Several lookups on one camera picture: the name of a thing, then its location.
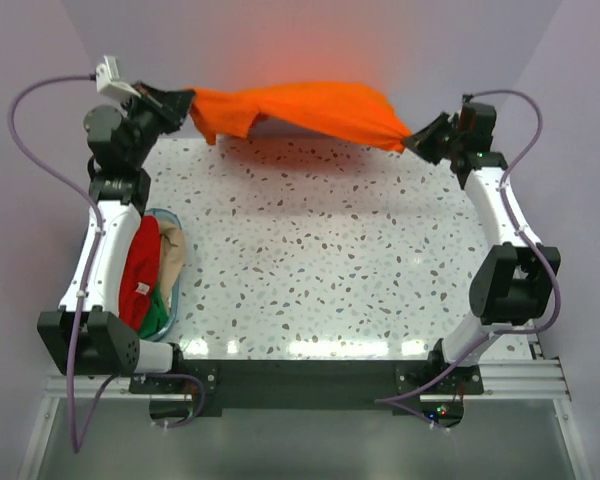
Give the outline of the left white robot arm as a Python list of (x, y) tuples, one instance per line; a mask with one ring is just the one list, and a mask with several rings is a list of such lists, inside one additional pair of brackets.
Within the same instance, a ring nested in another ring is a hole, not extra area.
[(141, 224), (151, 179), (143, 167), (162, 135), (178, 131), (192, 90), (162, 91), (137, 82), (84, 117), (91, 151), (89, 221), (74, 277), (56, 310), (37, 331), (60, 372), (70, 375), (152, 374), (165, 392), (180, 390), (187, 368), (170, 343), (141, 339), (123, 322), (119, 290), (129, 249)]

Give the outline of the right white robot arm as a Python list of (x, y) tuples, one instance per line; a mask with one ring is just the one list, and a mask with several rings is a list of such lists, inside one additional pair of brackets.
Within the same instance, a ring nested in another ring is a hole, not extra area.
[(497, 338), (535, 334), (530, 321), (542, 317), (558, 296), (560, 252), (544, 245), (526, 222), (511, 190), (511, 165), (492, 148), (496, 120), (493, 106), (467, 95), (457, 113), (440, 114), (403, 142), (430, 164), (449, 161), (488, 244), (469, 287), (468, 313), (428, 356), (425, 379), (439, 393), (456, 386), (460, 368), (477, 365)]

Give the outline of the orange t shirt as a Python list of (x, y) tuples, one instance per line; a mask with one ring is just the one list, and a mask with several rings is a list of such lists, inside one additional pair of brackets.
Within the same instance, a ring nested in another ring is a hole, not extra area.
[(196, 88), (189, 115), (208, 144), (219, 135), (245, 139), (274, 118), (319, 134), (401, 153), (411, 130), (387, 97), (356, 82), (299, 82), (221, 92)]

